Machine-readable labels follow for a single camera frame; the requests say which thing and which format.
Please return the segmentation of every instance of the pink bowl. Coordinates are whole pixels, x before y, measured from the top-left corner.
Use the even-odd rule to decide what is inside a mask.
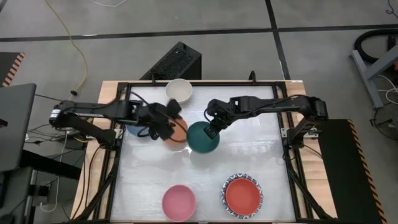
[[[193,192],[185,185],[174,185],[163,196],[163,212],[173,222],[187,221],[195,211],[196,200]]]

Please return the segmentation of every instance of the black box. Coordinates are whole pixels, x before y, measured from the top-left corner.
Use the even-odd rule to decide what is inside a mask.
[[[201,80],[201,53],[178,42],[140,80]]]

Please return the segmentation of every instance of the vacuum hose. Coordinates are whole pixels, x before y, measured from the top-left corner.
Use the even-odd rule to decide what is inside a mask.
[[[354,43],[354,49],[358,51],[359,55],[365,62],[374,63],[378,60],[378,58],[372,57],[365,53],[362,49],[362,42],[370,37],[380,36],[380,35],[388,35],[389,40],[387,43],[387,48],[390,50],[393,46],[395,46],[395,35],[398,34],[398,29],[379,29],[372,30],[360,35]]]

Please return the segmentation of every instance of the warning stripe tape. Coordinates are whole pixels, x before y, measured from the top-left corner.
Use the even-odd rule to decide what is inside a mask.
[[[361,148],[361,144],[359,143],[359,138],[358,138],[358,135],[356,134],[354,123],[350,119],[348,119],[347,121],[349,122],[349,126],[351,128],[352,133],[353,133],[354,140],[355,140],[355,143],[356,143],[356,147],[358,148],[359,157],[361,158],[363,168],[365,169],[365,174],[366,174],[366,176],[368,178],[369,187],[370,187],[371,191],[373,192],[374,202],[376,203],[376,207],[379,210],[381,223],[382,224],[387,224],[386,216],[384,215],[383,207],[381,206],[381,203],[380,203],[380,200],[379,200],[379,196],[378,196],[377,191],[376,191],[376,187],[374,186],[373,179],[372,179],[371,173],[370,173],[369,168],[368,168],[368,163],[366,162],[365,155],[363,154],[363,150]]]
[[[12,79],[14,79],[15,74],[17,73],[17,70],[18,70],[19,66],[21,65],[21,62],[23,61],[24,57],[25,57],[25,53],[22,52],[14,60],[14,63],[11,65],[11,68],[8,71],[6,79],[2,83],[2,85],[4,87],[11,85]]]

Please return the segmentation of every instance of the wooden board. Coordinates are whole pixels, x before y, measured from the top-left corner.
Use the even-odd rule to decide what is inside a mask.
[[[259,80],[258,82],[275,82],[280,80]],[[101,92],[99,94],[99,103],[109,103],[116,96],[116,89],[119,82],[129,82],[129,83],[150,83],[150,81],[146,80],[134,80],[134,81],[104,81],[101,87]],[[168,81],[158,81],[159,83],[167,83]],[[190,82],[252,82],[250,80],[190,80]],[[288,95],[294,94],[303,94],[305,95],[304,84],[302,81],[285,81],[287,87]],[[293,121],[296,125],[302,119],[301,114],[293,113]],[[284,116],[284,122],[287,124],[287,119]],[[100,128],[107,129],[110,127],[111,122],[107,119],[95,118],[94,124]],[[314,148],[318,152],[320,152],[318,141],[317,140],[305,140],[305,144]],[[72,214],[76,212],[78,205],[81,200],[81,196],[83,194],[83,200],[76,213],[76,217],[84,210],[86,191],[87,191],[87,177],[88,177],[88,166],[93,157],[95,150],[98,148],[98,143],[96,141],[91,141],[88,143],[88,147],[86,150],[86,158],[85,158],[85,171],[86,171],[86,184],[83,186],[83,169],[82,175],[80,175],[80,180],[78,184],[78,188],[76,190],[75,201],[73,203]],[[300,151],[302,156],[302,164],[305,173],[305,178],[307,181],[308,190],[315,197],[317,202],[323,207],[323,209],[331,216],[336,217],[336,210],[333,203],[333,199],[331,197],[330,187],[328,183],[328,179],[326,176],[325,167],[323,165],[322,159],[312,152],[309,149],[303,148]],[[99,150],[94,158],[91,167],[91,177],[90,177],[90,189],[88,192],[88,201],[94,197],[96,191],[98,190],[98,184],[100,182],[100,175],[103,166],[104,159],[104,150]],[[306,217],[305,207],[303,203],[302,195],[300,194],[299,189],[298,192],[298,200],[300,204],[300,211],[302,212],[302,217]],[[108,191],[103,195],[101,209],[99,213],[99,218],[105,218],[106,205],[108,202]]]

